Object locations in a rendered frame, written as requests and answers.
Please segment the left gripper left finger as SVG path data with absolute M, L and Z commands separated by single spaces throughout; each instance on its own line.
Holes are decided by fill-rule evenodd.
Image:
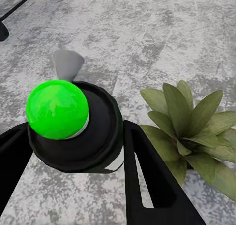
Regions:
M 0 135 L 0 217 L 34 153 L 27 127 L 22 123 Z

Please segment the insectifuge atomizer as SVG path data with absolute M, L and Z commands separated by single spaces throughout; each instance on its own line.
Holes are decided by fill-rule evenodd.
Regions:
M 115 172 L 124 163 L 118 102 L 96 84 L 73 82 L 83 55 L 61 49 L 52 57 L 59 79 L 37 86 L 26 103 L 30 146 L 65 173 Z

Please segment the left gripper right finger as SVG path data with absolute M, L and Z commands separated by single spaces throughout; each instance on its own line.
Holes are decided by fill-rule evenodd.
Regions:
M 206 225 L 140 125 L 123 121 L 127 225 Z M 154 208 L 145 208 L 137 154 Z

